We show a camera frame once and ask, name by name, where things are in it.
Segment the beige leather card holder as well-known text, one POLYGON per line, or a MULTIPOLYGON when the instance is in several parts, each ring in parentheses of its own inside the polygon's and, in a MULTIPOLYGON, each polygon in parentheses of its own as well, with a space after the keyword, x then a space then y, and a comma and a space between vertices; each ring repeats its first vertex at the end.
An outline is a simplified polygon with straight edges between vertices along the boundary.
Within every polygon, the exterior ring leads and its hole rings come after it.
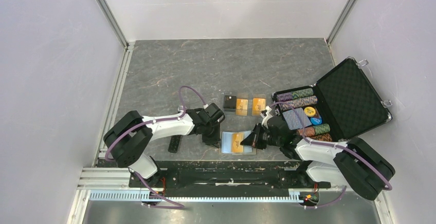
POLYGON ((241 144, 250 134, 251 131, 222 132, 221 153, 226 155, 255 155, 257 153, 255 148, 241 144))

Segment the clear acrylic card tray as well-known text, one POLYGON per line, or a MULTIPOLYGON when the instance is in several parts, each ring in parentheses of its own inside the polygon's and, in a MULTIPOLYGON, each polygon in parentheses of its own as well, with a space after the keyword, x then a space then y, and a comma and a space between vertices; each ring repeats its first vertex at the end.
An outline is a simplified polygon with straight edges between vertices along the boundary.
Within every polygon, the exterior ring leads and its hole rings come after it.
POLYGON ((267 104, 268 99, 265 94, 228 91, 223 95, 222 108, 226 114, 260 117, 267 104))

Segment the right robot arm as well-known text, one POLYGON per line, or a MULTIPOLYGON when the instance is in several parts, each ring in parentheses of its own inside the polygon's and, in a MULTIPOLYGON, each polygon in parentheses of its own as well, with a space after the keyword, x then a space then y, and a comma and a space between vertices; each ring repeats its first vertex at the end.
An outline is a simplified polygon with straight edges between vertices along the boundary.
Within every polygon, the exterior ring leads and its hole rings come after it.
POLYGON ((276 146, 287 158, 307 162, 297 173, 303 187, 315 182, 343 185, 367 200, 392 190, 394 167, 358 137, 343 142, 319 141, 305 137, 302 131, 290 130, 280 117, 270 117, 256 124, 240 145, 259 150, 276 146))

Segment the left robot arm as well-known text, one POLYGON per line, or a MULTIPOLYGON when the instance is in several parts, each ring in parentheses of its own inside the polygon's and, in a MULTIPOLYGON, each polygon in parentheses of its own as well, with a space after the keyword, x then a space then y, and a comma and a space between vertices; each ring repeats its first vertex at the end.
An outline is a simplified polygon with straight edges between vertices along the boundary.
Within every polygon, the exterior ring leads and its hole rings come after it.
POLYGON ((160 117, 142 116, 133 110, 103 136, 107 146, 106 159, 138 173, 148 186, 157 186, 161 182, 161 172, 154 159, 145 154, 150 142, 173 136, 200 135, 204 144, 215 146, 220 141, 220 124, 224 120, 224 112, 215 103, 160 117))

